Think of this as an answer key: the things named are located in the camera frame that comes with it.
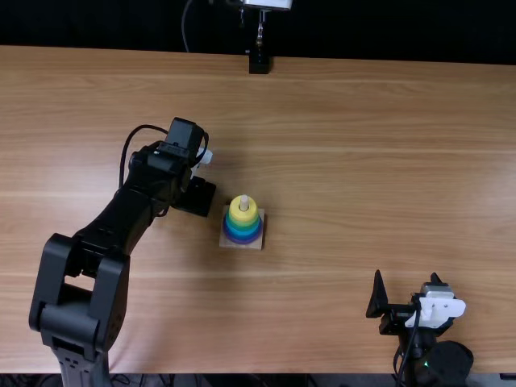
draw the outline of floor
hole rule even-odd
[[[134,386],[134,387],[169,387],[173,376],[170,375],[113,375],[113,387]],[[393,378],[388,374],[362,375],[362,374],[311,374],[304,377],[307,387],[394,387]],[[245,385],[254,387],[270,387],[267,384],[267,376],[255,375],[251,379],[254,382]],[[215,387],[208,379],[210,376],[181,374],[173,377],[174,387]],[[0,375],[1,387],[60,387],[59,375],[42,376],[20,376]],[[468,387],[516,387],[516,381],[503,381],[499,374],[475,374],[470,375]]]

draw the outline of purple ring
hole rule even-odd
[[[227,229],[226,221],[224,220],[223,221],[223,230],[224,230],[224,234],[226,235],[226,238],[228,238],[231,242],[236,243],[236,244],[250,244],[251,242],[254,242],[261,235],[262,229],[264,228],[264,223],[262,222],[261,217],[259,217],[259,218],[260,218],[260,226],[258,227],[258,230],[256,230],[256,234],[254,234],[254,236],[252,236],[251,238],[247,238],[247,239],[237,239],[237,238],[233,237],[231,235],[231,233],[229,232],[229,230]]]

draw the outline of white plastic part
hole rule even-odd
[[[199,156],[203,150],[204,150],[204,148],[199,148],[199,150],[197,152],[197,156]],[[192,168],[192,176],[190,176],[190,179],[195,176],[195,173],[197,172],[197,170],[201,164],[207,165],[211,162],[211,157],[213,157],[212,151],[210,149],[206,149],[206,153],[201,158],[201,161],[199,161],[199,164],[195,165]]]
[[[450,298],[421,297],[421,316],[419,326],[426,328],[439,328],[450,317],[460,317],[466,310],[466,303],[462,300]],[[414,326],[416,313],[405,321],[405,327]]]
[[[292,0],[243,0],[243,4],[273,10],[289,10],[292,8]]]
[[[241,211],[247,211],[249,210],[249,196],[247,195],[242,195],[240,197],[240,204],[239,204],[239,208]]]

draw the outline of black robotic arm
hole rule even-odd
[[[215,186],[191,169],[207,143],[195,123],[174,119],[165,141],[132,155],[127,180],[90,225],[45,244],[29,325],[57,356],[64,386],[111,385],[107,352],[126,313],[130,254],[170,206],[207,216]],[[93,291],[65,283],[79,275],[95,279]]]

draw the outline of green ring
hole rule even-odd
[[[260,217],[258,217],[258,219],[254,223],[250,224],[249,226],[242,227],[242,226],[239,226],[238,224],[236,224],[235,221],[233,221],[231,219],[231,216],[229,215],[229,213],[227,213],[227,215],[226,215],[226,223],[228,223],[229,225],[231,225],[231,227],[235,228],[238,231],[247,231],[247,230],[253,228],[259,221],[260,221]]]
[[[230,211],[227,212],[227,217],[228,217],[229,220],[231,220],[231,224],[232,225],[235,225],[237,227],[250,227],[250,226],[252,226],[253,224],[256,223],[256,221],[260,217],[260,214],[258,212],[256,212],[256,216],[252,220],[250,220],[249,222],[240,222],[238,220],[233,219],[233,217],[231,216],[231,212]]]

